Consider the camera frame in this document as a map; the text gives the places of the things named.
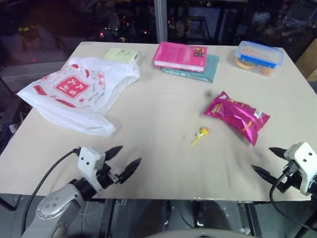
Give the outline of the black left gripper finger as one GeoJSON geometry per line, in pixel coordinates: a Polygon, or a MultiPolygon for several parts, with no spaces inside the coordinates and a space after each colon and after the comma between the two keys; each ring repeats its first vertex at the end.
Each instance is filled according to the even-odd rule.
{"type": "Polygon", "coordinates": [[[115,146],[105,152],[105,161],[111,160],[115,157],[119,151],[123,148],[123,146],[115,146]]]}
{"type": "Polygon", "coordinates": [[[141,160],[142,158],[132,161],[121,174],[116,175],[120,184],[125,183],[134,174],[141,160]]]}

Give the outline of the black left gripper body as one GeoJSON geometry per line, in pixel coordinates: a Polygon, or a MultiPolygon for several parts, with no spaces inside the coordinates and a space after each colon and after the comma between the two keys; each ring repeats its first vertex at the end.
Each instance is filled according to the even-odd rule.
{"type": "Polygon", "coordinates": [[[96,173],[97,181],[102,189],[107,189],[109,186],[119,183],[119,177],[113,174],[110,170],[111,167],[104,163],[103,167],[96,173]]]}

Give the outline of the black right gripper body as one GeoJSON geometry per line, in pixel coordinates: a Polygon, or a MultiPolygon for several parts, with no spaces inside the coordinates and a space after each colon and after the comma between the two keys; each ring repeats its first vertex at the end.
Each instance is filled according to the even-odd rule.
{"type": "Polygon", "coordinates": [[[284,168],[282,175],[276,181],[276,188],[280,192],[285,192],[290,187],[300,189],[301,175],[299,165],[295,161],[290,161],[284,168]]]}

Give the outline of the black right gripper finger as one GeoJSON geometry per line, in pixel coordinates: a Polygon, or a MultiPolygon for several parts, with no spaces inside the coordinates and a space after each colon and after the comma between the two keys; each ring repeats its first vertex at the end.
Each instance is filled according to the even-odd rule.
{"type": "Polygon", "coordinates": [[[269,147],[269,150],[279,158],[285,159],[286,149],[278,148],[278,147],[269,147]]]}
{"type": "Polygon", "coordinates": [[[268,171],[255,165],[251,165],[251,167],[262,179],[264,179],[265,181],[267,181],[268,183],[272,185],[275,184],[276,178],[273,177],[268,171]]]}

